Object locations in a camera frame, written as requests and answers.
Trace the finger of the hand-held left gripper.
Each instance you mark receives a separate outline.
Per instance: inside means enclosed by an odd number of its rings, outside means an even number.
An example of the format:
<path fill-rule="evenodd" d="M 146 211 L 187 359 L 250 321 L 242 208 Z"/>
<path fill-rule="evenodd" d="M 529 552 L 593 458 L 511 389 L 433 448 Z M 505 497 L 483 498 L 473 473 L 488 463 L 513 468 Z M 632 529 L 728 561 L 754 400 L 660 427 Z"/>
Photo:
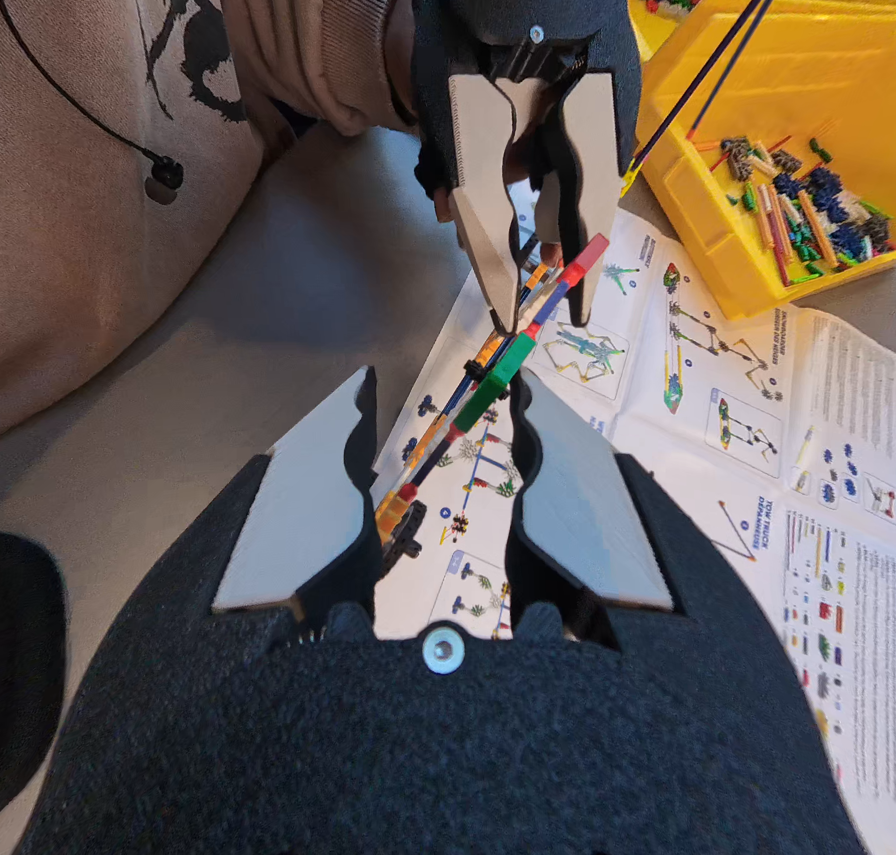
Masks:
<path fill-rule="evenodd" d="M 613 77 L 588 72 L 558 98 L 537 129 L 544 170 L 537 234 L 568 266 L 597 236 L 609 240 L 622 189 Z"/>
<path fill-rule="evenodd" d="M 490 82 L 449 77 L 457 184 L 449 195 L 455 225 L 496 329 L 518 326 L 519 233 L 504 182 L 505 154 L 533 122 L 540 80 Z"/>

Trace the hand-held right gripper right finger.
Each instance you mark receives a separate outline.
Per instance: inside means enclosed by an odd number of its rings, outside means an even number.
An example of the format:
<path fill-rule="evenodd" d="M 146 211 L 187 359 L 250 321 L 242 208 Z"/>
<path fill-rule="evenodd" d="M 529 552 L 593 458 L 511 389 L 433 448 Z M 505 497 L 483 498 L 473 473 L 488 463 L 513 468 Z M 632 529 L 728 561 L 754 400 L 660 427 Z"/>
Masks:
<path fill-rule="evenodd" d="M 613 446 L 530 369 L 511 382 L 521 476 L 509 528 L 511 633 L 613 639 L 608 609 L 673 612 Z"/>

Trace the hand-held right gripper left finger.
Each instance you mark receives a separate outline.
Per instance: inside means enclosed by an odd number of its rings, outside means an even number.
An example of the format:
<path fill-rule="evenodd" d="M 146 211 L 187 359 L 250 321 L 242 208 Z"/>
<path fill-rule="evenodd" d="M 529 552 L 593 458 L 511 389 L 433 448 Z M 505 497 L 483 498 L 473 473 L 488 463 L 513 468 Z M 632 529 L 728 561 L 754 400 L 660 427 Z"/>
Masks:
<path fill-rule="evenodd" d="M 288 606 L 319 637 L 333 606 L 372 608 L 376 384 L 374 367 L 359 368 L 268 450 L 214 612 Z"/>

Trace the colourful rod and connector model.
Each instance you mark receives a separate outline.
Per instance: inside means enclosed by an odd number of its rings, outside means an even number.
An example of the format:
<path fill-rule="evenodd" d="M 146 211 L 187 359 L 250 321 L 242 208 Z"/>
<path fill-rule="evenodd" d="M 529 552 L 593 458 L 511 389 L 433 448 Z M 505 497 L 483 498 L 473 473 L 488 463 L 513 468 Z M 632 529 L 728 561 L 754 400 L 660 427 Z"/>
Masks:
<path fill-rule="evenodd" d="M 535 348 L 542 325 L 560 301 L 584 284 L 608 247 L 609 240 L 599 233 L 568 266 L 544 262 L 534 266 L 521 288 L 520 330 L 516 334 L 489 334 L 475 357 L 465 363 L 461 382 L 403 460 L 399 474 L 376 507 L 384 575 L 400 558 L 420 554 L 421 545 L 415 536 L 427 510 L 418 493 L 426 477 L 493 403 L 509 394 L 511 379 Z"/>

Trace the person's left forearm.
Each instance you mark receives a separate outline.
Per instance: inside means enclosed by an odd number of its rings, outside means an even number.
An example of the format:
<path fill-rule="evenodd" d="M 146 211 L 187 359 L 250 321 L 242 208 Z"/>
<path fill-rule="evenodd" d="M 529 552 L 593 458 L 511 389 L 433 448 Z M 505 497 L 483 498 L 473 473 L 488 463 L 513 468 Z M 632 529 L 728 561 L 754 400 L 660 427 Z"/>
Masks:
<path fill-rule="evenodd" d="M 220 0 L 246 114 L 272 151 L 294 138 L 293 115 L 345 136 L 407 132 L 386 78 L 392 0 Z"/>

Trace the grey desk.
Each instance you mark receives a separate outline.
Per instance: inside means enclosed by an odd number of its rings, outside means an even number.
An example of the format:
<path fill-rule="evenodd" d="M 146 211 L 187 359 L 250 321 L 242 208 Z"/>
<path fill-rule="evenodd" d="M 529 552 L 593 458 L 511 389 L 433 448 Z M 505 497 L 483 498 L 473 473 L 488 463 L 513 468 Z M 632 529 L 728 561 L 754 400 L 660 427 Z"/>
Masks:
<path fill-rule="evenodd" d="M 383 446 L 469 273 L 413 176 L 418 150 L 313 126 L 157 323 L 2 436 L 2 531 L 39 542 L 66 582 L 64 705 L 168 546 L 360 366 Z"/>

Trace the white instruction sheet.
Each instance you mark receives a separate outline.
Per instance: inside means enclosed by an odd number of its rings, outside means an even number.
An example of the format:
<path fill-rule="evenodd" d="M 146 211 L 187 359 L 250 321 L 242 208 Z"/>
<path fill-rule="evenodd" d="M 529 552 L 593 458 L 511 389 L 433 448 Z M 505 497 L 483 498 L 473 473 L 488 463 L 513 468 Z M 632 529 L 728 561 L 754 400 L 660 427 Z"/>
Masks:
<path fill-rule="evenodd" d="M 726 319 L 685 249 L 619 210 L 587 331 L 566 302 L 526 366 L 633 455 L 763 607 L 873 853 L 894 853 L 894 353 L 786 306 Z M 379 501 L 491 332 L 469 273 L 379 457 Z M 449 618 L 509 638 L 503 551 L 521 477 L 496 403 L 420 488 L 418 558 L 377 586 L 375 631 Z"/>

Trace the pile of toy rods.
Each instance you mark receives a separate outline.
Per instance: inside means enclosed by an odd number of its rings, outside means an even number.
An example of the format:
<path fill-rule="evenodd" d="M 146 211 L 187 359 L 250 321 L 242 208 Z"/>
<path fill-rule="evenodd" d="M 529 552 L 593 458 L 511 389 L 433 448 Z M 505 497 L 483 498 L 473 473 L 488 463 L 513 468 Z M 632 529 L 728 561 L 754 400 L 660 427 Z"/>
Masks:
<path fill-rule="evenodd" d="M 689 134 L 688 142 L 720 184 L 738 236 L 786 295 L 894 268 L 894 216 L 845 185 L 817 137 Z"/>

